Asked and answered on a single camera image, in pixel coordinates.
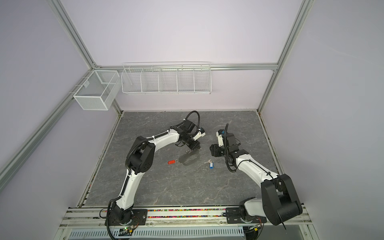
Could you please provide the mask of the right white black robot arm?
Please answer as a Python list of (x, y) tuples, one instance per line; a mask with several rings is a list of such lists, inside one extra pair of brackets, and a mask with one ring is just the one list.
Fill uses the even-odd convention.
[(241, 171), (261, 189), (261, 198), (249, 198), (239, 205), (240, 218), (250, 222), (256, 217), (264, 217), (274, 226), (297, 217), (303, 207), (292, 179), (279, 175), (258, 163), (249, 152), (240, 149), (240, 143), (233, 133), (228, 132), (229, 124), (218, 130), (217, 144), (210, 146), (213, 157), (223, 157), (231, 173)]

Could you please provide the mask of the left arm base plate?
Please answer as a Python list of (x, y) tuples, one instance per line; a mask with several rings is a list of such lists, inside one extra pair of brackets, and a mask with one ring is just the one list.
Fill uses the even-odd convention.
[(109, 226), (143, 226), (146, 224), (148, 209), (113, 209), (108, 214), (106, 222)]

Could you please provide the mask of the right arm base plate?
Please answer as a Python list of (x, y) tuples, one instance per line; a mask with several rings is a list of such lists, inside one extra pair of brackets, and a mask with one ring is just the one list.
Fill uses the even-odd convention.
[(226, 208), (222, 214), (228, 224), (260, 224), (266, 223), (261, 199), (248, 198), (240, 202), (238, 207)]

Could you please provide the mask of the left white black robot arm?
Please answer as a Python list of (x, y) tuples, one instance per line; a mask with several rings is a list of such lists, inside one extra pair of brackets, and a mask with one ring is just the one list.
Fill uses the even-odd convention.
[(125, 161), (126, 177), (119, 196), (108, 203), (105, 225), (126, 226), (134, 218), (134, 198), (145, 172), (153, 165), (156, 151), (175, 144), (177, 147), (187, 146), (190, 151), (199, 150), (199, 138), (205, 136), (200, 127), (201, 116), (198, 111), (191, 111), (177, 125), (151, 137), (139, 136), (134, 141)]

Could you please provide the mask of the metal keyring with shoe plate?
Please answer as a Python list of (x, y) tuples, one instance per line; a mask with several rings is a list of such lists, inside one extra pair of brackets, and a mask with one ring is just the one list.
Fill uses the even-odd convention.
[(194, 150), (179, 157), (178, 162), (184, 166), (190, 166), (200, 160), (200, 151)]

